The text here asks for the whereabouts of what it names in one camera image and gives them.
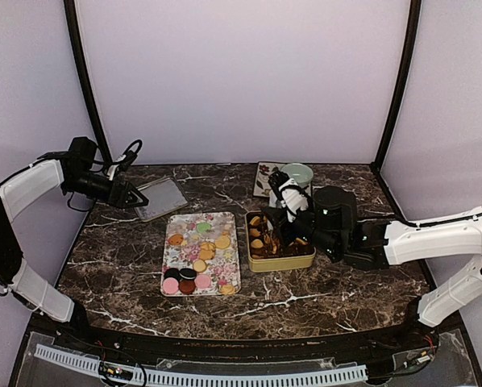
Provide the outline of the silver tin lid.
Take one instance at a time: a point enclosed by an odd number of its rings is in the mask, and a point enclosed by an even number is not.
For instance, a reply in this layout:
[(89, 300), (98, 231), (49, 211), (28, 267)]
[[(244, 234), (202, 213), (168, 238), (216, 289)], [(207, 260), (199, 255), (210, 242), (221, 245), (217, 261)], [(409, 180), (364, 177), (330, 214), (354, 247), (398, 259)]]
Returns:
[(139, 187), (147, 199), (146, 206), (136, 207), (135, 212), (143, 222), (170, 214), (188, 205), (183, 189), (172, 177), (164, 177)]

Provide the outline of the floral cookie tray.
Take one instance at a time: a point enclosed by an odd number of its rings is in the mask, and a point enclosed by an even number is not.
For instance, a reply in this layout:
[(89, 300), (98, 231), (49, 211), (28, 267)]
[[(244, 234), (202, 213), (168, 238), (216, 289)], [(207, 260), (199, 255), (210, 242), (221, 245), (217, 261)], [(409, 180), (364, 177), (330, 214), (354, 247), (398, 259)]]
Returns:
[[(200, 234), (196, 225), (208, 222), (211, 229)], [(190, 295), (163, 293), (164, 272), (168, 268), (191, 268), (197, 274), (211, 277), (209, 289), (198, 289)], [(165, 297), (223, 296), (222, 285), (232, 284), (241, 290), (241, 272), (235, 216), (231, 212), (176, 214), (169, 218), (164, 240), (160, 292)]]

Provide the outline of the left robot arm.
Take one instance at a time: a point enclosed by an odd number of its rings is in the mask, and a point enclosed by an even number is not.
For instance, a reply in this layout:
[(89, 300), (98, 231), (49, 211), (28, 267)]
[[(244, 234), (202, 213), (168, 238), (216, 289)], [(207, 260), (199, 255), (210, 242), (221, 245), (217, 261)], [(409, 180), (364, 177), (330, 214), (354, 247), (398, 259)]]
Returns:
[(69, 149), (47, 152), (0, 183), (0, 296), (13, 294), (20, 302), (68, 325), (65, 338), (80, 352), (96, 346), (96, 332), (86, 326), (87, 314), (80, 302), (55, 288), (50, 277), (60, 264), (68, 238), (66, 227), (55, 227), (62, 209), (41, 205), (54, 198), (80, 194), (92, 202), (119, 209), (146, 206), (148, 199), (134, 184), (121, 177), (143, 146), (133, 141), (115, 161), (98, 160), (97, 144), (76, 137)]

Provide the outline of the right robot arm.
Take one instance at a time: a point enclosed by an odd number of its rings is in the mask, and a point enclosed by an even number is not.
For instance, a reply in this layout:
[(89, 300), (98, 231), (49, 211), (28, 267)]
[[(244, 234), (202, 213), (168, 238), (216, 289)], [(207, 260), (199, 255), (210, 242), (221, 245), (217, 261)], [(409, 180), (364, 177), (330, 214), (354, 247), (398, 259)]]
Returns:
[(461, 214), (406, 221), (359, 220), (355, 195), (326, 186), (309, 196), (295, 185), (277, 195), (280, 206), (262, 209), (284, 244), (296, 239), (360, 270), (389, 268), (414, 260), (469, 255), (470, 261), (435, 290), (409, 304), (394, 342), (410, 350), (446, 317), (482, 295), (482, 206)]

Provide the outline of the gold cookie tin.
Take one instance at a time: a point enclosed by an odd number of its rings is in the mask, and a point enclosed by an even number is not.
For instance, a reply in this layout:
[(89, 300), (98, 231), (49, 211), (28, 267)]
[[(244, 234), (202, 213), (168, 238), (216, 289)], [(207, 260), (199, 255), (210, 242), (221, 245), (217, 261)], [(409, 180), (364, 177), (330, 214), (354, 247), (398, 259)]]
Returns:
[[(249, 222), (254, 216), (261, 217), (258, 227), (252, 227)], [(254, 273), (286, 271), (299, 268), (309, 268), (316, 256), (316, 248), (297, 239), (284, 249), (280, 248), (279, 240), (268, 229), (267, 218), (260, 211), (245, 214), (247, 237), (247, 255), (249, 268)], [(264, 247), (254, 249), (251, 241), (261, 239)]]

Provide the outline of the dotted round yellow biscuit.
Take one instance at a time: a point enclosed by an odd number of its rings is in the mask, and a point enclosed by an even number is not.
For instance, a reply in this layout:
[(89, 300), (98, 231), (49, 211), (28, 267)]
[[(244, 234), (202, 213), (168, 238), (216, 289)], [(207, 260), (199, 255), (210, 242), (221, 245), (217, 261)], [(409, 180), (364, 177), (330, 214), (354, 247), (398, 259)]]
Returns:
[(264, 242), (261, 239), (254, 239), (251, 241), (251, 247), (254, 249), (261, 249), (264, 247)]

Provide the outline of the light green ceramic bowl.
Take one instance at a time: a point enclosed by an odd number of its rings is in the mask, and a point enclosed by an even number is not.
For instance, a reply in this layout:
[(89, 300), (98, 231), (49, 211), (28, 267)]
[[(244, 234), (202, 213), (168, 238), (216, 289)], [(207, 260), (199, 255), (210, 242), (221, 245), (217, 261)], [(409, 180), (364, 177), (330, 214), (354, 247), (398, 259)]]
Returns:
[(308, 187), (314, 177), (313, 170), (309, 166), (301, 163), (285, 164), (280, 167), (280, 171), (294, 179), (302, 188)]

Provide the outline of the square floral plate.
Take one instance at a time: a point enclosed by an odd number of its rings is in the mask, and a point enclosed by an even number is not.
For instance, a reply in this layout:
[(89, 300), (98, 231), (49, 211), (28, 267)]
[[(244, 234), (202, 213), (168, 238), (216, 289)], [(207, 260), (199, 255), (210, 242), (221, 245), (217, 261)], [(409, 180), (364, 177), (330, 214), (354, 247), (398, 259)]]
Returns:
[(253, 188), (253, 196), (259, 198), (269, 198), (271, 186), (268, 183), (270, 175), (282, 167), (282, 163), (260, 161), (256, 169), (256, 177)]

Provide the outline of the green sandwich cookie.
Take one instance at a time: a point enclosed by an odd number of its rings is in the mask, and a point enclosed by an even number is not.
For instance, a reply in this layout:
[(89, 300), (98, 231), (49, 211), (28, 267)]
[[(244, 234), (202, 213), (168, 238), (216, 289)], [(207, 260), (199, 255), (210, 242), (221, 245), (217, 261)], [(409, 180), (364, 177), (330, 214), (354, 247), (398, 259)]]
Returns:
[(200, 234), (206, 233), (211, 229), (211, 225), (208, 222), (200, 222), (196, 225), (196, 231)]

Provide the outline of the black sandwich cookie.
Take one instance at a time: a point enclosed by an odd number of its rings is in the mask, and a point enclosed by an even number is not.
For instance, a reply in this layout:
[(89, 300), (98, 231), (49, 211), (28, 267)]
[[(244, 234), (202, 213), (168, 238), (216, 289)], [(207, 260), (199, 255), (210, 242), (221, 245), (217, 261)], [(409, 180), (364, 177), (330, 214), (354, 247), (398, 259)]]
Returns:
[(164, 272), (164, 279), (172, 278), (175, 279), (176, 281), (181, 280), (181, 275), (180, 275), (180, 270), (178, 268), (168, 268)]
[(183, 268), (179, 273), (181, 279), (185, 281), (193, 281), (197, 277), (197, 272), (191, 268)]

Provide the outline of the pink sandwich cookie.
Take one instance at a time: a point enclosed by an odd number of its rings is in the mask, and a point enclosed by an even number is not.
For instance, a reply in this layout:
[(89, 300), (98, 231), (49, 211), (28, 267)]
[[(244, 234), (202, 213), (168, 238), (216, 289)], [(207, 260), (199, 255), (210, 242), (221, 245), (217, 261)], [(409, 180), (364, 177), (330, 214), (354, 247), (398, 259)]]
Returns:
[(207, 274), (198, 274), (194, 283), (198, 289), (209, 289), (212, 286), (211, 277)]
[(173, 277), (165, 278), (162, 282), (162, 290), (164, 294), (173, 295), (179, 292), (180, 282)]

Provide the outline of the swirl butter cookie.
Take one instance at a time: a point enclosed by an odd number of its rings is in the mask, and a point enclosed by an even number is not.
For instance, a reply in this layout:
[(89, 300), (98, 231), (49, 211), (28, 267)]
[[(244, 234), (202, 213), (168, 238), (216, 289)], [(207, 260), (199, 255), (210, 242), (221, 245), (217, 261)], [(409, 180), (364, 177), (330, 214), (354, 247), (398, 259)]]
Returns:
[(221, 286), (220, 293), (223, 295), (232, 295), (236, 293), (236, 289), (232, 284), (226, 284)]

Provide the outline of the brown chocolate cookie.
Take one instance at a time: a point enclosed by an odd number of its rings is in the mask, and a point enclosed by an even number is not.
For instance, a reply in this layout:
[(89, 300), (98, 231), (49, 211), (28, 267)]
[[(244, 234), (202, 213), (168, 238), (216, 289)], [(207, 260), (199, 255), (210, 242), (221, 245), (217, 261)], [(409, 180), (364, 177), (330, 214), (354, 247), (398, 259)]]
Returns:
[(179, 290), (184, 295), (192, 294), (196, 289), (196, 284), (191, 280), (182, 280), (179, 283)]

